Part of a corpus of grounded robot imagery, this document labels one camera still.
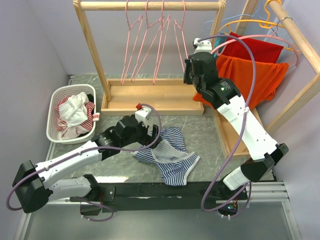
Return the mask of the black tank top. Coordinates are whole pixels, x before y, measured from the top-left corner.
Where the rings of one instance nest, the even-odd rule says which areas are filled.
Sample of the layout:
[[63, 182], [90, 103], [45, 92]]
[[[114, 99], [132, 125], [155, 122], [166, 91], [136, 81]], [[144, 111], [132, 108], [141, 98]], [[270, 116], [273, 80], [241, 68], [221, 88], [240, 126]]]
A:
[[89, 102], [93, 103], [95, 101], [95, 98], [92, 94], [87, 94], [86, 96], [87, 96]]

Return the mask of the pink hanger of blue top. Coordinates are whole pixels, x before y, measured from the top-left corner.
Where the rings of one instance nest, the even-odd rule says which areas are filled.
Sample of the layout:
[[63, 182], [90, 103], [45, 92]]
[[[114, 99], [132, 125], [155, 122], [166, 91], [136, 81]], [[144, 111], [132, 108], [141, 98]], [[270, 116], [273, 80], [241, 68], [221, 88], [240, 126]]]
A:
[[[181, 1], [183, 3], [183, 14], [181, 23], [177, 23], [176, 20], [173, 21], [173, 30], [174, 36], [176, 41], [176, 46], [179, 54], [179, 59], [182, 67], [182, 71], [184, 72], [185, 67], [185, 59], [188, 57], [188, 50], [185, 40], [185, 33], [184, 33], [184, 23], [185, 23], [185, 16], [186, 16], [186, 2], [184, 0]], [[180, 30], [181, 39], [178, 38], [178, 30]]]

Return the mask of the pink hanger of white top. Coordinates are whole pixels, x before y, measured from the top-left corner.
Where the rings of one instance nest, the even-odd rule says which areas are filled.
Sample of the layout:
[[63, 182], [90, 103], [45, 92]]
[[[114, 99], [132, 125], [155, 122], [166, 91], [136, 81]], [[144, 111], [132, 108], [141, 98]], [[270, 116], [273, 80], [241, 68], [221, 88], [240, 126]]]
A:
[[158, 78], [158, 72], [161, 65], [163, 52], [164, 52], [164, 48], [167, 40], [169, 24], [171, 20], [170, 15], [168, 15], [167, 18], [165, 18], [164, 10], [165, 10], [165, 1], [163, 0], [161, 3], [161, 18], [160, 18], [160, 28], [159, 28], [160, 37], [159, 37], [159, 43], [158, 43], [156, 64], [155, 64], [155, 69], [154, 69], [154, 74], [152, 79], [153, 85], [156, 83], [156, 80]]

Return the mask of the blue white striped tank top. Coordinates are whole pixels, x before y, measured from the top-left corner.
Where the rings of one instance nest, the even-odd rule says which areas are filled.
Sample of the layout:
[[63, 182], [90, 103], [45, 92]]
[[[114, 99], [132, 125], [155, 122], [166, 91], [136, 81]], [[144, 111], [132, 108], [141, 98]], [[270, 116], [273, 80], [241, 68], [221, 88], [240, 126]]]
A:
[[132, 155], [140, 162], [156, 165], [166, 185], [187, 185], [188, 176], [201, 157], [194, 151], [187, 152], [179, 127], [165, 127], [160, 136], [162, 141], [156, 148], [135, 151]]

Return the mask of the pink wire hanger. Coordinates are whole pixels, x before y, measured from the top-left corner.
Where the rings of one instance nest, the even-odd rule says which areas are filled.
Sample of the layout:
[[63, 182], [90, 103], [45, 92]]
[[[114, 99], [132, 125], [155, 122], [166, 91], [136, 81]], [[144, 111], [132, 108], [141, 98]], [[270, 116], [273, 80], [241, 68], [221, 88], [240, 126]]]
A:
[[[123, 85], [125, 80], [127, 79], [128, 71], [132, 62], [133, 54], [136, 49], [137, 41], [139, 39], [142, 23], [143, 23], [143, 16], [140, 15], [133, 23], [130, 23], [128, 11], [129, 11], [129, 0], [126, 1], [125, 4], [125, 17], [126, 23], [128, 26], [128, 33], [127, 33], [127, 40], [126, 40], [126, 47], [125, 47], [125, 55], [124, 55], [124, 64], [120, 79], [120, 84]], [[132, 30], [137, 27], [137, 34], [135, 35], [134, 41], [132, 41]]]

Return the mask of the red white striped tank top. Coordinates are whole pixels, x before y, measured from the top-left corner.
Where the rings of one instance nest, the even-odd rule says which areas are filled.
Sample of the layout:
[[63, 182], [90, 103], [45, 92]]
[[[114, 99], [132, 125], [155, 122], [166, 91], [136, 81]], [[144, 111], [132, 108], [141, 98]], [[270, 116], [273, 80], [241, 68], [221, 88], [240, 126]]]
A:
[[81, 92], [63, 98], [55, 107], [57, 112], [57, 131], [62, 140], [72, 140], [88, 134], [94, 123], [100, 120], [95, 112], [96, 105], [92, 95]]

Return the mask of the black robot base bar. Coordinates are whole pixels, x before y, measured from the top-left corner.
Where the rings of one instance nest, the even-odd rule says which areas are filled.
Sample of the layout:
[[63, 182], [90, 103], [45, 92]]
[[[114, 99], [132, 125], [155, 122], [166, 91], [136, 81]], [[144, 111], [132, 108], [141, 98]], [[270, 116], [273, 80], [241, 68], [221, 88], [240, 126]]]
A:
[[90, 202], [118, 211], [200, 209], [209, 181], [169, 186], [160, 182], [100, 183], [100, 191], [88, 197]]

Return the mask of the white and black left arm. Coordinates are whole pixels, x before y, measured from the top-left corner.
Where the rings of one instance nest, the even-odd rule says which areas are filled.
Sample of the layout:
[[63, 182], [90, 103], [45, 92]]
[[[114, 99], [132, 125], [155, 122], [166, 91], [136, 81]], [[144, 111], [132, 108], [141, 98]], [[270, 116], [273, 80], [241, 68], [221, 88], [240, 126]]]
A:
[[153, 149], [162, 140], [160, 130], [161, 124], [155, 124], [149, 134], [147, 125], [134, 115], [127, 115], [73, 151], [37, 164], [30, 160], [22, 163], [12, 183], [12, 192], [20, 203], [18, 209], [33, 213], [48, 202], [68, 197], [80, 201], [100, 199], [103, 190], [93, 175], [71, 179], [65, 176], [121, 151], [127, 152], [127, 146], [134, 143]]

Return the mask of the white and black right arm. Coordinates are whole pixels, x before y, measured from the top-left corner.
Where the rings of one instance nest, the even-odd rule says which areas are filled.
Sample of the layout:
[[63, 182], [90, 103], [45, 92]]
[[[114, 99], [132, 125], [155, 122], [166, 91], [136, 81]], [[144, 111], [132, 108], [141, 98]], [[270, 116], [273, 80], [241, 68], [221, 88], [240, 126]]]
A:
[[258, 182], [288, 153], [289, 148], [265, 131], [246, 106], [236, 85], [230, 79], [219, 78], [216, 61], [209, 52], [194, 53], [185, 63], [183, 82], [193, 85], [197, 93], [232, 125], [249, 151], [249, 160], [220, 181], [220, 196], [231, 199], [239, 187]]

